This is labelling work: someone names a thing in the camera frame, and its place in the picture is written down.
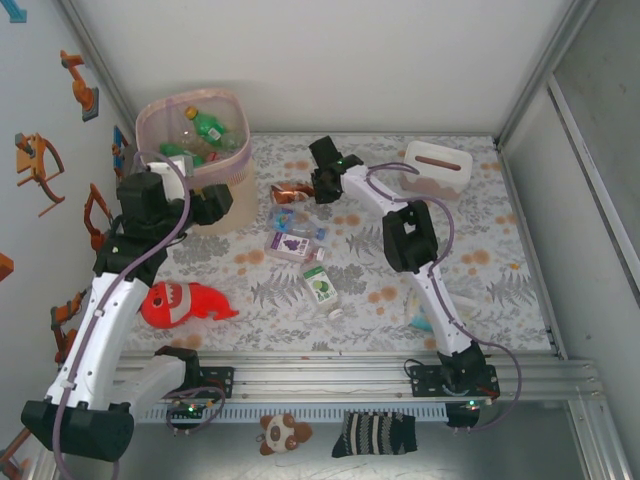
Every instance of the white wall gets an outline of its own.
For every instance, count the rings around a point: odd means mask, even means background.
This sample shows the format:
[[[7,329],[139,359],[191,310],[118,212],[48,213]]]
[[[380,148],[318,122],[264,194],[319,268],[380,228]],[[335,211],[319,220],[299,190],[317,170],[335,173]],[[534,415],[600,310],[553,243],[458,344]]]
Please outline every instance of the white wall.
[[[202,86],[257,131],[497,133],[570,0],[77,0],[137,110]]]
[[[640,310],[546,92],[505,156],[565,347],[572,358],[597,362],[627,458],[640,476]]]
[[[0,12],[0,252],[15,271],[0,283],[0,448],[20,430],[28,399],[42,399],[55,378],[56,351],[49,310],[62,305],[91,279],[95,254],[83,225],[89,182],[115,209],[112,170],[113,125],[118,123],[104,95],[100,116],[88,123],[71,92],[71,75],[60,64],[60,50],[77,53],[53,2],[20,0],[26,24],[9,24]],[[80,67],[87,83],[90,72]],[[17,187],[14,134],[39,132],[62,157],[66,172],[53,179],[63,203],[38,218],[49,200],[35,182]],[[49,171],[53,161],[45,156]],[[96,214],[96,226],[106,220]]]

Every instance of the red plush toy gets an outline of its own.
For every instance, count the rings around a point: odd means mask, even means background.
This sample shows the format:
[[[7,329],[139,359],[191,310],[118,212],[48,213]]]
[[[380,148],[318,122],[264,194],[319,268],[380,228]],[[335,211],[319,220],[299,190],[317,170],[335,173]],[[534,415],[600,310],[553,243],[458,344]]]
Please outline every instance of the red plush toy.
[[[155,328],[174,328],[191,316],[207,318],[212,312],[214,320],[238,314],[222,293],[199,283],[156,283],[140,308],[142,318]]]

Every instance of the floral tablecloth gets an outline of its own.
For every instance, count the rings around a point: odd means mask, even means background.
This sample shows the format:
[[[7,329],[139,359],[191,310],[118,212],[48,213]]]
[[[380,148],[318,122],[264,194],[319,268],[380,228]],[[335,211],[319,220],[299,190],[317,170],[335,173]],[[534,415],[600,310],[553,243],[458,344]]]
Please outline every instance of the floral tablecloth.
[[[298,276],[299,264],[265,256],[266,215],[274,182],[308,181],[313,168],[312,135],[256,135],[252,138],[260,209],[256,221],[233,233],[190,234],[169,250],[157,280],[199,282],[222,291],[240,314],[214,321],[192,318],[171,330],[156,330],[138,316],[125,351],[172,344],[208,351],[417,351],[435,349],[430,333],[406,326],[411,289],[388,265],[381,221],[356,200],[343,196],[330,205],[298,204],[329,234],[326,270],[343,299],[345,315],[315,314]],[[516,350],[549,350],[545,325],[500,164],[490,137],[334,135],[338,149],[366,165],[401,160],[412,140],[457,148],[473,156],[471,183],[456,202],[447,202],[456,225],[451,256],[442,272],[451,293],[476,302],[467,320],[480,338]],[[399,173],[379,178],[403,193]],[[443,246],[444,214],[431,208]]]

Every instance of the stuffed toy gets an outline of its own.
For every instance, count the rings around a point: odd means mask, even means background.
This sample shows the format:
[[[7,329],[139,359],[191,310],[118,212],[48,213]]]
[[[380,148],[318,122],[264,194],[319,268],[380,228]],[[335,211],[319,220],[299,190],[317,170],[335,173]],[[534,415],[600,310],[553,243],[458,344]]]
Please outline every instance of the stuffed toy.
[[[260,425],[265,433],[260,435],[260,453],[286,453],[298,448],[298,445],[311,438],[313,431],[308,423],[296,423],[293,415],[266,415],[260,419]]]

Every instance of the purple cable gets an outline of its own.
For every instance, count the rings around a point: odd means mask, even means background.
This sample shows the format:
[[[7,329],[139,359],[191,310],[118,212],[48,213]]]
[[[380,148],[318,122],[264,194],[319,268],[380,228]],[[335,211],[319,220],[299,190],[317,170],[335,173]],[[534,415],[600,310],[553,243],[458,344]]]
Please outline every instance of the purple cable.
[[[451,252],[451,248],[453,247],[454,220],[453,220],[453,215],[451,214],[451,211],[449,210],[449,208],[447,208],[446,204],[442,200],[440,200],[438,198],[435,198],[435,197],[432,197],[430,195],[418,195],[418,196],[407,197],[407,198],[393,198],[391,195],[386,194],[385,192],[380,190],[378,187],[376,187],[373,184],[373,181],[371,180],[371,175],[373,173],[375,173],[377,171],[381,171],[381,170],[396,170],[396,171],[404,171],[404,172],[413,173],[413,174],[419,173],[418,170],[416,168],[410,166],[410,165],[406,165],[406,164],[400,163],[400,162],[383,163],[382,165],[377,165],[375,167],[371,167],[369,169],[369,171],[367,172],[367,176],[365,177],[365,181],[367,182],[367,184],[378,195],[386,198],[387,200],[391,200],[392,202],[413,202],[413,201],[417,201],[417,200],[423,200],[423,201],[424,200],[428,200],[430,202],[435,203],[436,205],[438,205],[442,209],[442,211],[447,216],[447,221],[449,222],[449,238],[447,240],[447,245],[445,246],[445,249],[444,249],[444,252],[442,253],[442,255],[440,255],[438,258],[436,258],[436,260],[433,262],[431,267],[429,267],[429,278],[431,279],[431,283],[432,283],[434,291],[436,293],[436,297],[438,297],[438,301],[440,302],[440,305],[442,306],[442,309],[444,310],[445,314],[449,318],[449,323],[451,323],[460,332],[462,332],[464,335],[469,337],[471,340],[477,342],[478,344],[484,345],[486,347],[498,348],[498,349],[502,350],[503,352],[505,352],[511,358],[511,360],[513,361],[513,364],[514,364],[514,366],[516,368],[516,372],[518,374],[518,384],[516,386],[516,393],[515,393],[515,395],[513,397],[513,400],[509,403],[509,406],[507,407],[507,409],[502,413],[502,415],[500,415],[495,420],[487,423],[486,425],[482,425],[481,427],[475,427],[475,428],[468,429],[469,431],[474,431],[474,432],[481,432],[483,430],[488,430],[488,429],[490,429],[492,427],[495,427],[500,422],[502,422],[511,413],[511,411],[516,406],[516,403],[520,399],[520,395],[522,393],[522,368],[520,367],[520,362],[518,362],[518,359],[513,354],[513,352],[511,350],[509,350],[507,347],[505,347],[504,345],[500,345],[500,344],[495,343],[495,342],[487,342],[485,340],[480,340],[478,337],[476,337],[474,334],[472,334],[466,328],[464,328],[463,325],[460,325],[456,321],[456,319],[453,316],[453,314],[449,311],[449,309],[447,308],[447,305],[444,302],[444,299],[442,298],[442,293],[440,292],[440,289],[438,288],[438,283],[436,282],[435,276],[433,274],[433,270],[436,268],[436,266],[440,262],[442,262],[442,260],[444,260],[447,257],[447,255],[449,255],[449,253]]]
[[[199,430],[202,430],[204,427],[206,427],[211,422],[213,422],[213,420],[218,415],[220,415],[220,412],[222,411],[222,408],[224,407],[224,402],[225,402],[225,399],[226,399],[226,395],[224,394],[224,390],[222,390],[222,389],[220,389],[218,387],[190,388],[188,390],[183,390],[181,392],[171,392],[171,393],[165,395],[164,398],[180,398],[181,400],[186,400],[188,398],[193,398],[198,393],[201,393],[201,392],[212,392],[212,391],[216,392],[218,395],[220,395],[220,406],[218,407],[218,409],[209,418],[204,420],[197,427],[193,427],[193,428],[190,428],[188,430],[178,430],[176,428],[176,426],[173,423],[171,423],[171,414],[173,414],[180,407],[169,408],[169,409],[167,409],[167,415],[166,415],[165,420],[164,420],[165,423],[167,424],[167,427],[169,427],[171,430],[173,430],[175,435],[177,435],[179,431],[183,431],[184,435],[191,435],[193,433],[196,433]]]
[[[129,275],[134,269],[136,269],[146,260],[154,256],[156,253],[158,253],[160,250],[166,247],[174,238],[176,238],[178,233],[180,233],[180,230],[182,230],[182,227],[184,227],[185,223],[187,222],[187,218],[189,216],[189,209],[191,208],[191,197],[189,195],[189,187],[187,186],[186,178],[184,177],[184,175],[182,175],[182,172],[180,171],[180,169],[178,169],[178,167],[176,166],[175,163],[173,163],[173,161],[169,160],[167,157],[157,152],[136,152],[133,160],[134,163],[139,161],[141,155],[152,155],[162,160],[167,165],[169,165],[169,167],[171,167],[171,169],[176,173],[176,175],[178,176],[178,179],[180,180],[180,183],[182,184],[182,188],[184,189],[184,207],[182,209],[182,215],[180,216],[180,220],[178,220],[178,223],[176,224],[176,226],[173,228],[173,230],[171,230],[171,232],[169,232],[169,234],[165,238],[163,238],[151,250],[149,250],[148,252],[144,253],[143,255],[135,259],[129,266],[127,266],[127,268],[125,268],[113,280],[113,282],[111,282],[109,287],[107,287],[107,290],[105,291],[102,298],[98,301],[98,306],[95,309],[96,312],[104,310],[104,306],[109,300],[109,297],[111,297],[111,294],[114,292],[116,287],[120,284],[120,282],[122,282],[125,279],[127,275]],[[100,317],[94,313],[94,315],[91,317],[91,320],[89,321],[87,331],[85,335],[82,337],[82,341],[80,342],[80,346],[78,347],[78,352],[76,353],[73,363],[71,364],[71,368],[69,369],[69,376],[67,377],[67,381],[71,384],[74,383],[74,380],[78,373],[78,368],[80,367],[80,362],[82,361],[82,357],[85,353],[85,350],[87,349],[89,339],[91,338],[91,334],[93,333],[93,330],[95,329],[95,326],[98,323],[99,318]],[[72,390],[72,387],[64,388],[62,392],[62,397],[60,398],[60,405],[58,406],[58,410],[56,411],[56,418],[53,423],[53,455],[56,459],[56,465],[58,466],[60,473],[67,480],[74,480],[74,478],[71,475],[71,472],[69,471],[64,461],[64,458],[62,458],[62,450],[60,447],[60,430],[62,427],[62,416],[64,415],[64,410],[67,404],[69,403],[71,390]],[[115,480],[116,478],[118,478],[119,468],[120,467],[118,462],[117,461],[114,462],[113,474],[111,476],[112,480]]]

